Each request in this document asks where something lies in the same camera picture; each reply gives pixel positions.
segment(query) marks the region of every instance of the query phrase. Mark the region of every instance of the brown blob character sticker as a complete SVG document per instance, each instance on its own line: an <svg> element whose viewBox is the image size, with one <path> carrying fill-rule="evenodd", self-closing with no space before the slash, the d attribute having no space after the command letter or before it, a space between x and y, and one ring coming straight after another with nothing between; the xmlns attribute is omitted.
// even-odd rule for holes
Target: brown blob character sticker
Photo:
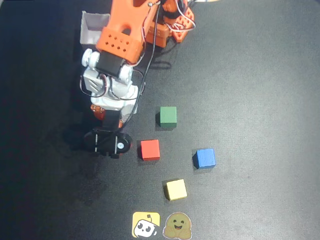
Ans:
<svg viewBox="0 0 320 240"><path fill-rule="evenodd" d="M166 219L163 236L167 239L191 239L192 232L190 218L182 212L171 214Z"/></svg>

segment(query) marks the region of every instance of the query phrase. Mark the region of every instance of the red cube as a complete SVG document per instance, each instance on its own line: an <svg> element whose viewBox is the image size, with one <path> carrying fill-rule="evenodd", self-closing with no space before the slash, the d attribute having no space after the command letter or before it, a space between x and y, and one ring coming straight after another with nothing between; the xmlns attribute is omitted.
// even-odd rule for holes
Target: red cube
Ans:
<svg viewBox="0 0 320 240"><path fill-rule="evenodd" d="M141 141L141 152L143 161L160 159L159 140Z"/></svg>

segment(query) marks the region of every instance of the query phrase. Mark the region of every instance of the gray container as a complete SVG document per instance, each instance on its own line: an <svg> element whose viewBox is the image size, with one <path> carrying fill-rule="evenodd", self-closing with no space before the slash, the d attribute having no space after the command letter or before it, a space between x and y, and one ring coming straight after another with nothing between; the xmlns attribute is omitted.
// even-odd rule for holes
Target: gray container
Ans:
<svg viewBox="0 0 320 240"><path fill-rule="evenodd" d="M80 44L83 49L96 50L103 27L107 26L110 14L87 13L82 11Z"/></svg>

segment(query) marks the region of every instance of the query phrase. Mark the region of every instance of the cartoon face sticker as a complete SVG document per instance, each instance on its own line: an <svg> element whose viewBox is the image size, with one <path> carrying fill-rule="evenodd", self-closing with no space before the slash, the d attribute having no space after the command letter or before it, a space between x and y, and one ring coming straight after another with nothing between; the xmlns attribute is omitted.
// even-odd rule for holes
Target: cartoon face sticker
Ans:
<svg viewBox="0 0 320 240"><path fill-rule="evenodd" d="M134 228L134 234L138 238L155 236L157 234L156 225L146 220L140 220Z"/></svg>
<svg viewBox="0 0 320 240"><path fill-rule="evenodd" d="M165 222L163 236L168 239L191 239L192 232L190 218L182 212L171 214Z"/></svg>
<svg viewBox="0 0 320 240"><path fill-rule="evenodd" d="M139 239L152 239L160 226L160 214L157 212L137 211L132 216L132 236Z"/></svg>

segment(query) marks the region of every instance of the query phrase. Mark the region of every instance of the blue cube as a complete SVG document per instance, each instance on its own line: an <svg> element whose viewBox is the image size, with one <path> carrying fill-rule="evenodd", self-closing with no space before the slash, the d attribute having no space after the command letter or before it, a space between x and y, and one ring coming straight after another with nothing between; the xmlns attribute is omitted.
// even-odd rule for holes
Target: blue cube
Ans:
<svg viewBox="0 0 320 240"><path fill-rule="evenodd" d="M216 165L215 150L213 148L197 150L196 159L198 169L214 168Z"/></svg>

